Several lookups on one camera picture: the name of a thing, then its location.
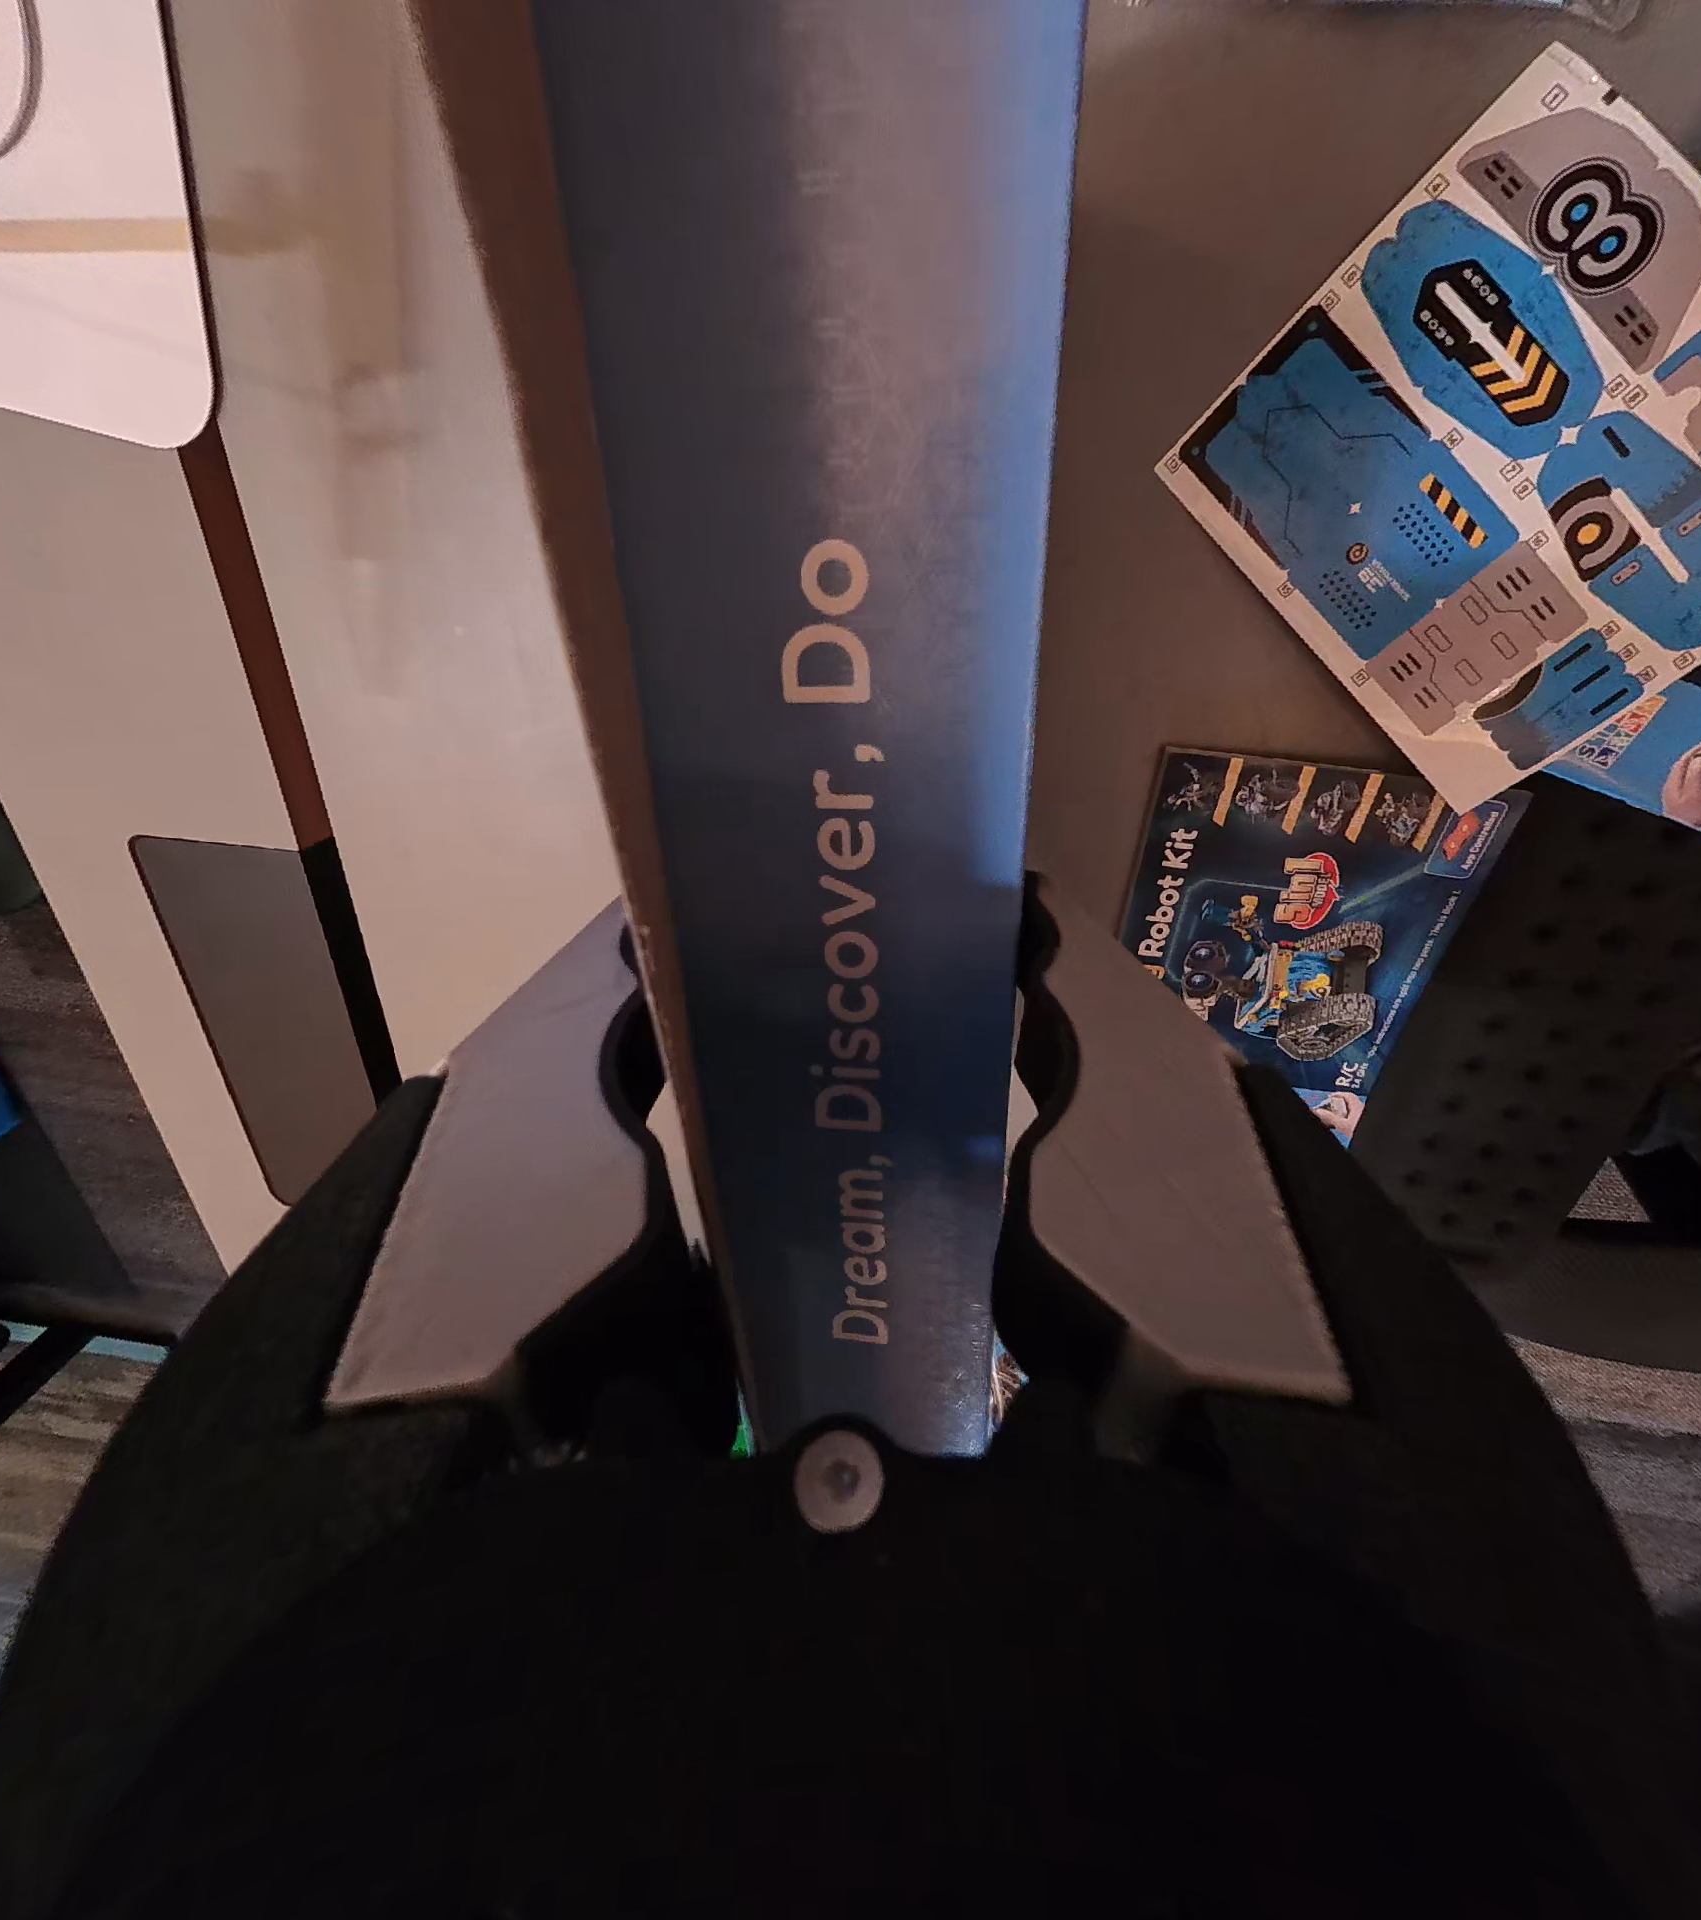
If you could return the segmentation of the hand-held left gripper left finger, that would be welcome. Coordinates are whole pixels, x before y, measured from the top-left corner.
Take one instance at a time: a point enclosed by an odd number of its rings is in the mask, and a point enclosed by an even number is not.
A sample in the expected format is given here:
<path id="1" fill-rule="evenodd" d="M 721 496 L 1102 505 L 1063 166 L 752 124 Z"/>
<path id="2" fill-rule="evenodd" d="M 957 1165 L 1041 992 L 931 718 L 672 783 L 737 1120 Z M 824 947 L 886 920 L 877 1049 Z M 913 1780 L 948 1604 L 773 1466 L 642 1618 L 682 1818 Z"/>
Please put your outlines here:
<path id="1" fill-rule="evenodd" d="M 709 1266 L 648 1128 L 665 1079 L 614 902 L 448 1053 L 327 1413 L 489 1403 L 580 1443 L 636 1382 L 706 1448 Z"/>

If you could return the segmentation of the white desk stand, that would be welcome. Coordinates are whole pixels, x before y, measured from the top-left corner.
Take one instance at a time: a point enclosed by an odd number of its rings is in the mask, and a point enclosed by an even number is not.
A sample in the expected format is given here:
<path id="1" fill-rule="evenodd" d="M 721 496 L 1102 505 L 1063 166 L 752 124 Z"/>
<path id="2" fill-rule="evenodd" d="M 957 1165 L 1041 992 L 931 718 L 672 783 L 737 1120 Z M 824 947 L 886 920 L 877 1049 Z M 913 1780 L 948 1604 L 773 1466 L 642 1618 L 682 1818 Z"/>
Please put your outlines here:
<path id="1" fill-rule="evenodd" d="M 0 1 L 0 410 L 174 450 L 214 363 L 157 1 Z"/>

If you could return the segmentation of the blue sticker sheet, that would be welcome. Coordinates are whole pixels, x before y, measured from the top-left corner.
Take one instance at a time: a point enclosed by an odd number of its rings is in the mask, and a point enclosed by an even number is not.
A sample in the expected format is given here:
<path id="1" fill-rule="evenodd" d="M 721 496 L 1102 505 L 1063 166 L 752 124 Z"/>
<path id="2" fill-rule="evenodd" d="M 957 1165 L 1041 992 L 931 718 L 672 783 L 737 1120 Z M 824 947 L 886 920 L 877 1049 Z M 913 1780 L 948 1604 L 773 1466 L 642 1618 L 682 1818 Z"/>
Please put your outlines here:
<path id="1" fill-rule="evenodd" d="M 1566 43 L 1163 484 L 1458 810 L 1701 668 L 1701 173 Z"/>

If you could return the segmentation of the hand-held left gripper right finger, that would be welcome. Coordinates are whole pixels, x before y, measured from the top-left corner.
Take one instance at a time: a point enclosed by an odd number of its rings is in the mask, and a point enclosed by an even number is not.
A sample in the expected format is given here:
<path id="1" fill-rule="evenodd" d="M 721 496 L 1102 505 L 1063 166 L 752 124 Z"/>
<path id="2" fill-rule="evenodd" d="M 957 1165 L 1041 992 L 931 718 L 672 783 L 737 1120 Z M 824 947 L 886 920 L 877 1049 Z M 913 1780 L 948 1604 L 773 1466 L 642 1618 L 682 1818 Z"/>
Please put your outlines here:
<path id="1" fill-rule="evenodd" d="M 1067 1383 L 1107 1453 L 1182 1403 L 1346 1410 L 1351 1379 L 1248 1104 L 1244 1061 L 1044 874 L 1026 880 L 994 1310 L 1031 1383 Z"/>

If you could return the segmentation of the blue robot kit box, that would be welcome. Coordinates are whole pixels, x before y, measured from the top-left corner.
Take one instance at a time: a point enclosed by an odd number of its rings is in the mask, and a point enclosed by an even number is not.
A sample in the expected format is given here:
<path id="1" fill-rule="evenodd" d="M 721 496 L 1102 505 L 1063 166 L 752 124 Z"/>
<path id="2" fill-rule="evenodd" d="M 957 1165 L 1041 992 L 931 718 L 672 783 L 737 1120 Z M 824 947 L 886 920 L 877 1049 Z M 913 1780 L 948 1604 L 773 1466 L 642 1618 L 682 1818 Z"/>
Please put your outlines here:
<path id="1" fill-rule="evenodd" d="M 1085 4 L 411 4 L 767 1446 L 989 1442 Z"/>

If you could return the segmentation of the large blue instruction booklet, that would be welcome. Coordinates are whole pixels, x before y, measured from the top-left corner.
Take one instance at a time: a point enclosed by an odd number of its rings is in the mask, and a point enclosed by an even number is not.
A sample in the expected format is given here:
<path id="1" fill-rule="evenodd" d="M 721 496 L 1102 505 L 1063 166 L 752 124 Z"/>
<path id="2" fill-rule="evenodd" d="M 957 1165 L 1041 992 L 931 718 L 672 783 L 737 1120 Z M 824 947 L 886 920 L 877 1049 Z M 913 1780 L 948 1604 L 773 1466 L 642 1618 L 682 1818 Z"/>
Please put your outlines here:
<path id="1" fill-rule="evenodd" d="M 1529 803 L 1458 810 L 1416 774 L 1168 745 L 1121 936 L 1350 1144 Z"/>

